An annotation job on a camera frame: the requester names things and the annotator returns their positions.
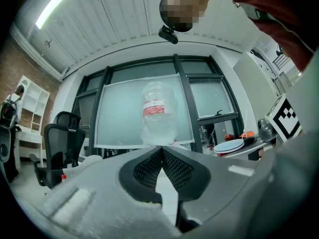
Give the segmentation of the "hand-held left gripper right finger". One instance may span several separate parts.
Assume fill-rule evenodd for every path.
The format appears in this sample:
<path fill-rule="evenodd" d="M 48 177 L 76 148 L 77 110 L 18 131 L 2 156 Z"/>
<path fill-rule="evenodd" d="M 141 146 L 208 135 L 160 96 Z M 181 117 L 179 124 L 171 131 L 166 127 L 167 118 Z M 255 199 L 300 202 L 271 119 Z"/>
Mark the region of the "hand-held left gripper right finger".
<path fill-rule="evenodd" d="M 269 184 L 274 155 L 260 161 L 162 147 L 162 167 L 178 193 L 182 233 L 247 233 Z"/>

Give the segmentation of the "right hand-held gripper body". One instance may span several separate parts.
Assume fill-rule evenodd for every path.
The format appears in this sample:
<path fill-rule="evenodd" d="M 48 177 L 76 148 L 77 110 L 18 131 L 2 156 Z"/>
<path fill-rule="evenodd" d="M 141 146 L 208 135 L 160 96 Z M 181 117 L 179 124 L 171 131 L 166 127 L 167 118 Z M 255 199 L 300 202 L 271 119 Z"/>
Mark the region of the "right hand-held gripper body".
<path fill-rule="evenodd" d="M 282 94 L 265 116 L 258 120 L 258 134 L 262 141 L 270 142 L 278 137 L 281 142 L 299 135 L 302 130 L 299 119 L 291 104 Z"/>

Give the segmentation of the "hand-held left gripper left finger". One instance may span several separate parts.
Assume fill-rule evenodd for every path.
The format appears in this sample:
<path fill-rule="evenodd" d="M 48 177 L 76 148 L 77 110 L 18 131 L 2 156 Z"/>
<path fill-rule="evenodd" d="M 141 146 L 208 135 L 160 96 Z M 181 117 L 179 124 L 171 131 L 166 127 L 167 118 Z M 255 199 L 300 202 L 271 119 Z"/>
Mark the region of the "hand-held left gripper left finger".
<path fill-rule="evenodd" d="M 141 202 L 121 186 L 121 168 L 157 151 L 136 150 L 98 161 L 53 188 L 36 206 L 18 198 L 22 210 L 51 239 L 174 239 L 181 232 L 160 203 Z"/>

